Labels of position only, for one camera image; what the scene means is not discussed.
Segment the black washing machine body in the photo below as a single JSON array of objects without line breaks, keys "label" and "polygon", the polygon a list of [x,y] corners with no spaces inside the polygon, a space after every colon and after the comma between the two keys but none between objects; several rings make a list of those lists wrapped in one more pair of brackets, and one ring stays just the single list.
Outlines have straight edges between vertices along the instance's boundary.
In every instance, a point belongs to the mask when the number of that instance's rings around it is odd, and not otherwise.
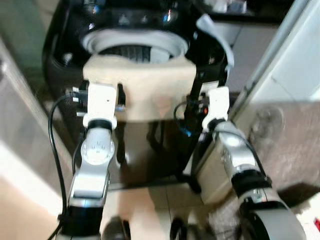
[{"label": "black washing machine body", "polygon": [[[150,30],[177,35],[187,43],[185,57],[196,65],[191,99],[198,98],[203,83],[217,82],[223,86],[227,79],[225,52],[214,38],[197,29],[199,16],[188,0],[61,0],[42,53],[43,71],[51,94],[57,99],[67,89],[81,85],[83,67],[93,54],[84,45],[84,38],[102,30]],[[100,54],[135,57],[121,51],[121,47],[138,48],[148,58],[150,46],[120,46],[120,49],[118,46]],[[83,123],[82,117],[76,117],[76,104],[67,101],[59,108],[74,143],[77,143]],[[201,117],[189,111],[187,124],[190,127],[199,131],[201,122]],[[147,184],[180,173],[199,138],[198,135],[184,135],[173,120],[119,122],[114,137],[119,146],[117,161],[109,168],[110,184],[119,188]]]}]

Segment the tile floor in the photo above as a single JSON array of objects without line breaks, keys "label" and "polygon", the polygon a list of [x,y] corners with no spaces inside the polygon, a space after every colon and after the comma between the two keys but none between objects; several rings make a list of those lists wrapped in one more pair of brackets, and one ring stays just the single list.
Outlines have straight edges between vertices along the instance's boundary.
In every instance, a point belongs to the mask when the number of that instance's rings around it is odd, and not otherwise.
[{"label": "tile floor", "polygon": [[187,184],[108,192],[101,231],[115,216],[129,221],[133,240],[168,240],[172,220],[179,216],[203,226],[210,206]]}]

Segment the beige towel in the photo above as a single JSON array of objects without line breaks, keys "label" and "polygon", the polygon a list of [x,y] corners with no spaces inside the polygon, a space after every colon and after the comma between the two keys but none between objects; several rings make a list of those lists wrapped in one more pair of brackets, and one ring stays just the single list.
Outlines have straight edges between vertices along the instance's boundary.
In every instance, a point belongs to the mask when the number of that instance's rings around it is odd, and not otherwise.
[{"label": "beige towel", "polygon": [[93,55],[83,68],[91,83],[123,84],[125,112],[119,121],[137,122],[173,119],[175,106],[186,99],[196,76],[196,66],[184,56],[166,63],[134,63],[125,57]]}]

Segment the white rubber gasket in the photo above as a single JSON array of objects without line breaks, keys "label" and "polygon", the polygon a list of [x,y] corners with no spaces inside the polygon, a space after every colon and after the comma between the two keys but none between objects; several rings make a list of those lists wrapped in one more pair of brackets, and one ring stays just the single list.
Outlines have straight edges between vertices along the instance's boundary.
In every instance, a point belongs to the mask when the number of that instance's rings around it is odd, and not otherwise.
[{"label": "white rubber gasket", "polygon": [[165,50],[173,57],[186,54],[189,48],[182,37],[159,30],[97,30],[88,33],[82,45],[91,54],[116,46],[140,45]]}]

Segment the washing machine drum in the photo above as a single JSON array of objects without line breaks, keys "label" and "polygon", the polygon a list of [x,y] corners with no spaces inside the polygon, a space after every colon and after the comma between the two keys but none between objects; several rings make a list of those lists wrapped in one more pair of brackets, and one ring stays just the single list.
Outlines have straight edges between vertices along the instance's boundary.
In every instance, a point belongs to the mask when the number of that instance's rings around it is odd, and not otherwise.
[{"label": "washing machine drum", "polygon": [[189,43],[172,32],[102,29],[85,35],[82,46],[92,55],[117,55],[136,63],[160,64],[185,55]]}]

